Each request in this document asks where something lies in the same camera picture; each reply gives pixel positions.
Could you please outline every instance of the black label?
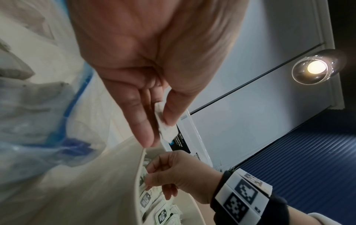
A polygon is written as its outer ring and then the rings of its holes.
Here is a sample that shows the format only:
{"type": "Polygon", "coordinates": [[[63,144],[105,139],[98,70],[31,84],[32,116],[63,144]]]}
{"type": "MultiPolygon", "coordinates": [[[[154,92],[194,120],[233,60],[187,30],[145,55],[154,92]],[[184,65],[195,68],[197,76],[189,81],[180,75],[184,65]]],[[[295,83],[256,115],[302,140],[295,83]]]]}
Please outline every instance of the black label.
{"type": "Polygon", "coordinates": [[[179,128],[178,128],[177,137],[175,137],[169,145],[171,146],[172,151],[183,150],[190,154],[188,145],[186,144],[184,137],[183,137],[181,131],[179,130],[179,128]]]}

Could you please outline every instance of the white sleeve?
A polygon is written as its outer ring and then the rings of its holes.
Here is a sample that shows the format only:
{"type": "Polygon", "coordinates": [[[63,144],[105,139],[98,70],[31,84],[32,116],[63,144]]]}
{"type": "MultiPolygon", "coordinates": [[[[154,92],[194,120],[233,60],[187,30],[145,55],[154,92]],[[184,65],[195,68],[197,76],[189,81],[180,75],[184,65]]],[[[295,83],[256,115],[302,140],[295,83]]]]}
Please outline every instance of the white sleeve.
{"type": "Polygon", "coordinates": [[[308,215],[311,216],[311,217],[313,217],[313,218],[315,218],[315,219],[317,219],[317,220],[318,220],[319,222],[321,222],[323,225],[341,225],[341,224],[339,224],[338,222],[333,221],[332,219],[329,219],[328,217],[323,216],[323,215],[321,215],[321,214],[319,214],[319,213],[313,212],[313,213],[310,213],[310,214],[308,214],[308,215]]]}

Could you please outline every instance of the black seam line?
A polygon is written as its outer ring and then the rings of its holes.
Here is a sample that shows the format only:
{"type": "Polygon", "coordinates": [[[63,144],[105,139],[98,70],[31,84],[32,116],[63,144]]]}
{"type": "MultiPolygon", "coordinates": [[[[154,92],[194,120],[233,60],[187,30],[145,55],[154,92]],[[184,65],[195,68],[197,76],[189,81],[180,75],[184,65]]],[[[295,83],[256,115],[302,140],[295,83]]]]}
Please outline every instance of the black seam line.
{"type": "Polygon", "coordinates": [[[252,82],[254,82],[254,81],[256,81],[256,80],[260,79],[261,77],[263,77],[263,76],[265,76],[265,75],[267,75],[267,74],[269,74],[269,73],[271,73],[271,72],[275,71],[276,69],[281,68],[281,67],[282,67],[282,66],[284,66],[285,64],[288,64],[288,63],[292,62],[293,60],[296,60],[297,58],[299,58],[299,57],[301,57],[301,56],[303,56],[303,55],[307,54],[308,52],[310,52],[310,51],[312,51],[312,50],[314,50],[314,49],[316,49],[316,48],[318,48],[318,47],[322,46],[323,44],[325,44],[325,43],[324,43],[324,42],[323,42],[323,43],[320,43],[320,44],[318,44],[318,45],[316,45],[316,46],[312,47],[311,49],[306,50],[305,52],[303,52],[303,53],[301,53],[301,54],[297,55],[296,57],[294,57],[294,58],[292,58],[292,59],[290,59],[290,60],[288,60],[288,61],[286,61],[286,62],[284,62],[284,63],[282,63],[282,64],[281,64],[281,65],[279,65],[279,66],[276,66],[275,68],[273,68],[273,69],[271,69],[271,70],[269,70],[269,71],[265,72],[264,74],[259,75],[258,77],[256,77],[256,78],[254,78],[254,79],[250,80],[249,82],[244,83],[244,84],[243,84],[243,85],[241,85],[241,86],[238,86],[237,88],[235,88],[235,89],[233,89],[233,90],[231,90],[231,91],[227,92],[226,94],[221,95],[220,97],[218,97],[218,98],[214,99],[214,100],[213,100],[213,101],[211,101],[211,102],[206,103],[206,104],[205,104],[205,105],[203,105],[203,106],[200,106],[200,107],[199,107],[199,108],[197,108],[196,110],[193,110],[193,111],[190,113],[190,115],[193,115],[194,113],[197,113],[198,111],[200,111],[200,110],[202,110],[202,109],[204,109],[204,108],[208,107],[209,105],[211,105],[211,104],[213,104],[213,103],[215,103],[215,102],[219,101],[220,99],[222,99],[222,98],[224,98],[224,97],[226,97],[226,96],[228,96],[228,95],[230,95],[230,94],[234,93],[235,91],[237,91],[237,90],[239,90],[239,89],[243,88],[244,86],[251,84],[252,82]]]}

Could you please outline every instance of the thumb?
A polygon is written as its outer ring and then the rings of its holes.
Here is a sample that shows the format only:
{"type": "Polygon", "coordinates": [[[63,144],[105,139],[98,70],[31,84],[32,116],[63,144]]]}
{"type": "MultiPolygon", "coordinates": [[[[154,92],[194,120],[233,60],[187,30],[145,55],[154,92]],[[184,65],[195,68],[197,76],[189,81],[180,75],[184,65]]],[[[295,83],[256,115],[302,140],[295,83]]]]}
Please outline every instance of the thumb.
{"type": "Polygon", "coordinates": [[[172,176],[172,169],[165,171],[150,173],[145,179],[147,186],[162,186],[165,184],[174,183],[174,176],[172,176]]]}
{"type": "Polygon", "coordinates": [[[168,125],[174,126],[197,95],[198,94],[185,94],[172,89],[168,93],[167,102],[164,106],[164,121],[168,125]]]}

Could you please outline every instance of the palm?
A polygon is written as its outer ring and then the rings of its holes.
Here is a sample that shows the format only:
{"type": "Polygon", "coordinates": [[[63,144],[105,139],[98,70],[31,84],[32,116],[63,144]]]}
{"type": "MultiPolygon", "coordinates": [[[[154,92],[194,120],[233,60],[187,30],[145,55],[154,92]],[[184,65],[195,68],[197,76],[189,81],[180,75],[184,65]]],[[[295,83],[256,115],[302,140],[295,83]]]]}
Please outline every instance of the palm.
{"type": "Polygon", "coordinates": [[[83,58],[102,77],[144,146],[159,135],[152,103],[167,98],[174,125],[209,83],[234,42],[246,7],[236,0],[71,0],[83,58]]]}

